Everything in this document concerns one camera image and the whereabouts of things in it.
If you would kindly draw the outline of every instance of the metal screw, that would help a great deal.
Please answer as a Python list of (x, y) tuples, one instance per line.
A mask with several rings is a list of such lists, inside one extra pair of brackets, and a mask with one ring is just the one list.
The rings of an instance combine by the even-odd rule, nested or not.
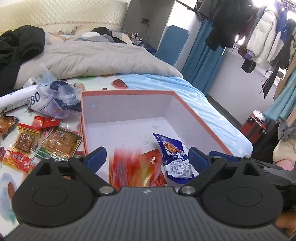
[(114, 188), (110, 186), (103, 186), (103, 187), (100, 187), (99, 191), (103, 194), (110, 194), (110, 193), (113, 193)]
[(182, 191), (183, 193), (185, 193), (185, 194), (192, 194), (192, 193), (194, 193), (196, 190), (195, 190), (195, 188), (192, 187), (192, 186), (184, 186), (184, 187), (181, 188), (181, 191)]

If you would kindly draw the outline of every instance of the white wall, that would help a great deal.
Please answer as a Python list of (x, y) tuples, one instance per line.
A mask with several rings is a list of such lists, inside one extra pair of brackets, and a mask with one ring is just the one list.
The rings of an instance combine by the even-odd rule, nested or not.
[(155, 49), (158, 48), (160, 39), (167, 25), (174, 2), (174, 0), (156, 0), (154, 7), (148, 17), (150, 21), (149, 42)]
[(155, 2), (156, 0), (131, 0), (122, 32), (130, 34), (136, 32), (140, 37), (144, 37), (148, 25), (142, 24), (141, 21), (142, 18), (149, 18)]
[(192, 49), (192, 46), (194, 44), (198, 31), (200, 29), (201, 22), (198, 19), (198, 16), (195, 12), (188, 10), (182, 4), (175, 2), (172, 12), (170, 14), (168, 23), (166, 25), (165, 31), (171, 25), (175, 25), (177, 27), (180, 27), (189, 31), (189, 37), (187, 39), (187, 42), (184, 45), (184, 48), (175, 65), (175, 68), (177, 70), (182, 71), (186, 63), (186, 60), (190, 54), (190, 51)]
[(256, 69), (246, 73), (241, 68), (243, 58), (237, 51), (234, 53), (225, 51), (225, 59), (208, 94), (243, 124), (252, 111), (264, 112), (274, 102), (276, 86), (272, 86), (264, 99), (263, 93), (259, 94), (264, 83), (261, 82), (263, 74)]

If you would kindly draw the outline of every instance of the blue curtain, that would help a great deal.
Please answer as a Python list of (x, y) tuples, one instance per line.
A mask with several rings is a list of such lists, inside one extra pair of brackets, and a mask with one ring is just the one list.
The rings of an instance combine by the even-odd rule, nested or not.
[(225, 55), (220, 46), (211, 50), (205, 39), (212, 30), (212, 22), (203, 20), (191, 52), (182, 70), (183, 78), (206, 95), (219, 72)]
[(293, 70), (287, 86), (277, 97), (274, 103), (265, 111), (264, 115), (277, 121), (286, 120), (296, 106), (296, 68)]

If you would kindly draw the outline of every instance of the window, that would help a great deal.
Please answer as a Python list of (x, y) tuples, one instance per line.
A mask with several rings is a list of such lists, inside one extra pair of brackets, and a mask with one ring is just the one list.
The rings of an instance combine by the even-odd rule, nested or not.
[(197, 2), (197, 0), (179, 0), (179, 1), (191, 8), (195, 8), (196, 2)]

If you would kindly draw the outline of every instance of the headboard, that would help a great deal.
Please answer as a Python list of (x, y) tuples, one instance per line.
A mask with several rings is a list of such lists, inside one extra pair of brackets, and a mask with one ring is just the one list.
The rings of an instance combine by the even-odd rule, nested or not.
[(116, 0), (23, 0), (0, 7), (0, 34), (22, 25), (52, 34), (74, 34), (83, 24), (120, 31), (127, 6)]

